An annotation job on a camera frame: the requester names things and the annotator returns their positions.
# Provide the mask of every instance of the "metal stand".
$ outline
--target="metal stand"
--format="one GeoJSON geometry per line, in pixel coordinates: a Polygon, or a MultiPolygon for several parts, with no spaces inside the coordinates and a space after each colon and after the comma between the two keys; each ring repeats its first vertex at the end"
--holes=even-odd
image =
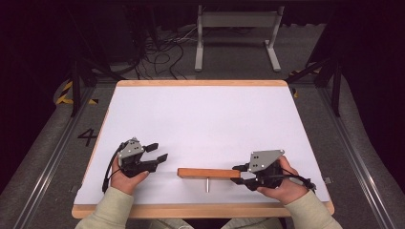
{"type": "Polygon", "coordinates": [[[272,28],[271,37],[265,41],[268,56],[275,72],[281,71],[274,42],[283,17],[284,7],[277,11],[205,11],[199,5],[198,12],[198,44],[196,53],[196,72],[203,70],[203,27],[269,27],[272,28]]]}

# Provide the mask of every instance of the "beige sleeve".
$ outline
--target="beige sleeve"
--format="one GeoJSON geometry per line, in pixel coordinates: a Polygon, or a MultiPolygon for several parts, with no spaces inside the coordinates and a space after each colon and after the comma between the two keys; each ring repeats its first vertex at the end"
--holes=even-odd
{"type": "Polygon", "coordinates": [[[76,229],[84,228],[125,228],[125,223],[134,203],[134,197],[109,187],[96,210],[82,219],[76,229]]]}
{"type": "Polygon", "coordinates": [[[296,229],[342,228],[312,191],[286,205],[286,208],[291,212],[296,229]]]}

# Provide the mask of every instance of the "person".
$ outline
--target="person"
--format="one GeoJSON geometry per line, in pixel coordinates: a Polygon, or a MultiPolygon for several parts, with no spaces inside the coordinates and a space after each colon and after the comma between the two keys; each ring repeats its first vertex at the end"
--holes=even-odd
{"type": "MultiPolygon", "coordinates": [[[[281,167],[295,175],[298,172],[291,168],[285,156],[279,157],[281,167]]],[[[112,171],[119,169],[117,157],[114,160],[112,171]]],[[[148,177],[148,172],[143,172],[135,177],[128,178],[121,171],[111,177],[111,186],[107,189],[104,198],[97,205],[96,210],[82,219],[76,229],[85,228],[125,228],[133,202],[136,187],[148,177]]],[[[330,215],[330,212],[318,197],[305,186],[289,179],[284,179],[276,189],[259,187],[257,189],[266,197],[278,199],[290,211],[294,227],[300,228],[327,228],[338,229],[341,225],[330,215]]],[[[167,224],[153,222],[150,228],[169,228],[167,224]]],[[[281,228],[280,222],[274,219],[267,220],[261,225],[252,225],[244,228],[281,228]]]]}

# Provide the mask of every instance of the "orange wooden block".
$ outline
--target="orange wooden block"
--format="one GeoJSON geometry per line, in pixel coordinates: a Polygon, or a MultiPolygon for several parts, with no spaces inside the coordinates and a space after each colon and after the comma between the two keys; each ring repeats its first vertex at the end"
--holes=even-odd
{"type": "Polygon", "coordinates": [[[178,176],[181,178],[239,178],[241,177],[241,171],[179,168],[178,176]]]}

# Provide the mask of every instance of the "gray floor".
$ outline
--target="gray floor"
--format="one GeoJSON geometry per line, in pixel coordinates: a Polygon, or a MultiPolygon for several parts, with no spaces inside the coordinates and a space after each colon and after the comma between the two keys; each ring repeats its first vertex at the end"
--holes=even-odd
{"type": "MultiPolygon", "coordinates": [[[[274,73],[271,69],[263,44],[269,32],[262,29],[252,30],[248,34],[224,30],[208,32],[204,39],[204,62],[200,73],[194,72],[196,43],[184,43],[184,55],[174,70],[178,78],[184,75],[188,79],[283,79],[291,71],[304,67],[323,28],[306,26],[279,30],[275,50],[282,67],[280,73],[274,73]]],[[[172,78],[168,66],[181,55],[181,50],[175,47],[168,53],[171,56],[170,61],[165,65],[158,65],[158,72],[164,72],[157,75],[153,65],[144,62],[145,68],[139,67],[141,77],[149,77],[149,74],[155,79],[172,78]]],[[[135,72],[125,76],[137,78],[135,72]]],[[[44,188],[46,192],[39,199],[36,208],[32,209],[32,217],[23,224],[25,227],[73,228],[77,224],[78,220],[73,219],[71,214],[75,188],[83,178],[96,142],[93,139],[90,145],[86,146],[87,139],[77,137],[89,129],[95,130],[95,135],[99,133],[114,91],[112,80],[102,78],[100,82],[91,94],[91,98],[98,99],[98,104],[86,105],[82,110],[83,113],[79,116],[62,152],[63,157],[56,163],[57,169],[51,174],[49,185],[44,188]]],[[[298,92],[298,97],[294,100],[322,175],[333,180],[333,183],[328,184],[335,207],[333,216],[344,228],[395,228],[392,225],[383,226],[378,213],[372,208],[373,200],[365,194],[366,188],[353,169],[348,147],[336,127],[337,121],[344,124],[351,147],[361,156],[370,172],[390,220],[396,228],[405,228],[405,219],[402,216],[405,212],[405,197],[369,142],[346,81],[343,80],[342,83],[340,118],[330,114],[329,104],[325,102],[325,93],[330,90],[316,89],[309,82],[310,77],[307,77],[291,87],[298,92]]],[[[70,104],[57,105],[53,116],[2,193],[0,228],[12,228],[17,222],[37,180],[51,156],[55,154],[54,149],[64,135],[66,126],[72,121],[71,111],[70,104]]],[[[146,226],[147,220],[128,221],[129,228],[146,226]]],[[[293,228],[290,219],[288,228],[293,228]]]]}

